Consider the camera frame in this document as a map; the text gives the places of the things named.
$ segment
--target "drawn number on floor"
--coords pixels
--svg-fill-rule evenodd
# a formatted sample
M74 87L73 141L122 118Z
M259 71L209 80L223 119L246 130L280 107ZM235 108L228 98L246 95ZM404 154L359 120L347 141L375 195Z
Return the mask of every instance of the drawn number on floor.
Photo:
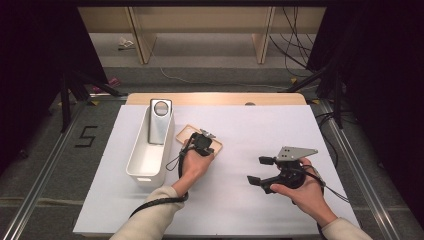
M75 145L76 148L91 147L91 144L93 144L93 141L96 137L90 136L88 134L86 135L85 131L87 131L87 129L90 129L90 128L97 128L97 126L85 126L84 129L81 132L81 135L80 135L80 139L90 139L90 143L89 144L77 144L77 145Z

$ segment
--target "handheld controller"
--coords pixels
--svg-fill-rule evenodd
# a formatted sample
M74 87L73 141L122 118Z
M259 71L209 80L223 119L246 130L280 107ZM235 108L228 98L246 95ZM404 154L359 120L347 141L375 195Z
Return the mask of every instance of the handheld controller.
M264 165L277 165L280 174L275 177L260 179L247 176L251 185L260 186L266 194L275 193L270 189L274 183L283 184L288 188L296 189L303 185L306 175L300 164L299 158L317 153L315 149L295 148L283 146L277 157L259 157L259 163Z

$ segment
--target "black device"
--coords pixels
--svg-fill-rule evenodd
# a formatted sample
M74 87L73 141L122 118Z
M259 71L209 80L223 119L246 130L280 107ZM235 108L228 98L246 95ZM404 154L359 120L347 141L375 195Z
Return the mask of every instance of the black device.
M260 186L266 194L275 193L270 189L274 183L283 184L288 188L296 189L305 182L305 170L300 164L299 158L317 153L318 150L307 148L295 148L283 146L277 157L259 157L259 162L264 165L276 164L280 174L275 177L260 179L247 176L249 183Z
M187 144L181 149L180 154L178 156L178 176L182 176L184 157L187 152L191 149L194 149L201 156L208 156L214 152L213 148L210 148L212 144L212 138L215 138L213 134L207 132L203 129L200 129L201 133L194 132L191 134L188 139Z

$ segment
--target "metal rail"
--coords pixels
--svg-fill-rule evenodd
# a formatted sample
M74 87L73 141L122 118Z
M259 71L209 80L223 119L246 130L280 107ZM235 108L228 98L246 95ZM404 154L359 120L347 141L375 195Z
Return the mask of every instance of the metal rail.
M327 101L322 101L321 108L325 113L332 111L331 106ZM330 127L336 136L337 142L346 157L364 198L367 201L378 226L380 227L384 239L400 239L398 232L393 226L393 221L390 215L384 208L377 192L374 190L344 131L339 129L333 120L330 120Z
M51 174L53 173L56 164L62 155L62 152L66 146L68 138L75 126L75 122L78 120L82 110L84 109L86 102L79 102L76 106L72 121L69 124L65 132L61 133L53 150L51 151L49 157L47 158L46 163L41 169L40 174L35 180L34 184L31 187L28 195L25 197L22 205L15 214L14 218L9 224L9 227L6 230L5 235L3 235L4 240L16 240L19 239L22 234L25 225L27 224L31 214L37 204L37 201L42 194Z

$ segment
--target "metal bracket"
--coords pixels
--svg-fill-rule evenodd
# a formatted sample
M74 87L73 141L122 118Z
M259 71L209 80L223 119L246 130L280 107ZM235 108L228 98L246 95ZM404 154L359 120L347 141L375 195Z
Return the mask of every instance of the metal bracket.
M316 149L309 148L297 148L297 147L287 147L283 146L278 153L278 156L275 157L276 162L287 162L287 161L295 161L302 157L307 157L318 153Z

